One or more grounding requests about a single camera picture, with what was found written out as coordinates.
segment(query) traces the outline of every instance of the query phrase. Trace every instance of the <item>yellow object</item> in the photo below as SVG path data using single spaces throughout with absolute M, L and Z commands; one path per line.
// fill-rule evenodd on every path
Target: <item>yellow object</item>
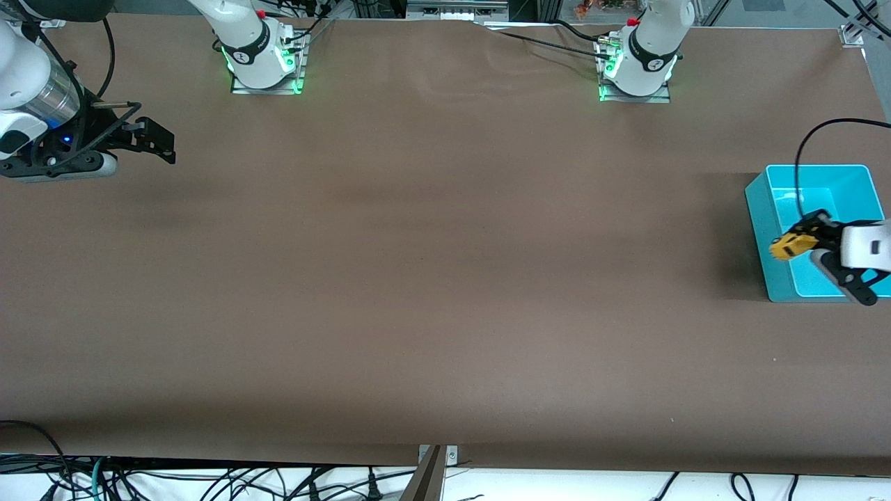
M 786 233 L 771 243 L 771 254 L 780 261 L 788 261 L 816 245 L 817 239 L 809 234 Z

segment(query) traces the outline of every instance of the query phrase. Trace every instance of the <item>gray floor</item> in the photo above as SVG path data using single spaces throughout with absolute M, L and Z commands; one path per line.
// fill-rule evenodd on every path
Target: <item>gray floor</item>
M 710 7 L 717 0 L 702 0 Z M 837 0 L 856 12 L 850 0 Z M 119 12 L 197 14 L 186 0 L 118 0 Z M 716 25 L 759 28 L 835 28 L 844 24 L 837 12 L 820 0 L 732 0 Z M 865 41 L 865 56 L 885 116 L 891 119 L 891 49 L 878 40 Z

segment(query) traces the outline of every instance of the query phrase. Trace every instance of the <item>teal cable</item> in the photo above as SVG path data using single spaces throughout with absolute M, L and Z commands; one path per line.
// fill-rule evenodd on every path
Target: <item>teal cable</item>
M 102 460 L 104 457 L 100 457 L 96 460 L 96 463 L 93 465 L 93 500 L 94 501 L 102 501 L 99 498 L 99 466 L 102 464 Z

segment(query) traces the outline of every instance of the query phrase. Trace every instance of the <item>blue bin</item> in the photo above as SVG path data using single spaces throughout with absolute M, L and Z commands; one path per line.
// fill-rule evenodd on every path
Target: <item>blue bin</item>
M 864 165 L 804 165 L 799 177 L 805 214 L 826 209 L 841 222 L 885 219 L 870 170 Z M 791 165 L 767 166 L 746 188 L 767 296 L 774 302 L 848 302 L 847 296 L 811 262 L 810 251 L 780 261 L 768 250 L 773 239 L 800 220 L 795 197 Z M 891 297 L 891 278 L 876 283 L 872 290 L 880 298 Z

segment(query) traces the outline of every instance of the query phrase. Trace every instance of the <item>brown tabletop surface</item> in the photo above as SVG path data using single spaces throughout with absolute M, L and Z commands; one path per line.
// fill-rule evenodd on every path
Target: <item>brown tabletop surface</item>
M 459 21 L 338 21 L 304 94 L 233 96 L 202 18 L 110 20 L 106 100 L 178 162 L 0 185 L 3 418 L 71 454 L 891 473 L 891 302 L 767 301 L 743 197 L 881 119 L 835 31 L 694 29 L 635 105 Z M 98 88 L 102 25 L 53 37 Z M 888 145 L 805 161 L 891 201 Z

